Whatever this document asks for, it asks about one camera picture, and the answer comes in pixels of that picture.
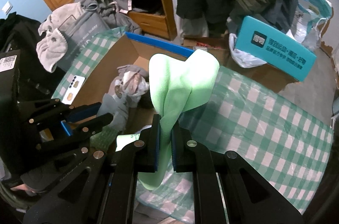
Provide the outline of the left hand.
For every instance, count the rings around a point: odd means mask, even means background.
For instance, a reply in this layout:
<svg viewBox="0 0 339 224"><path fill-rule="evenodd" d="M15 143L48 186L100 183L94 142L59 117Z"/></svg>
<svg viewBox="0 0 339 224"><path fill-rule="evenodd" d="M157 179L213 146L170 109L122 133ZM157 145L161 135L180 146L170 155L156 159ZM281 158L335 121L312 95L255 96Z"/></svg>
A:
<svg viewBox="0 0 339 224"><path fill-rule="evenodd" d="M12 191L25 191L25 192L31 192L31 193L35 193L35 191L31 188L29 188L26 184L20 184L18 186L12 187L11 188Z"/></svg>

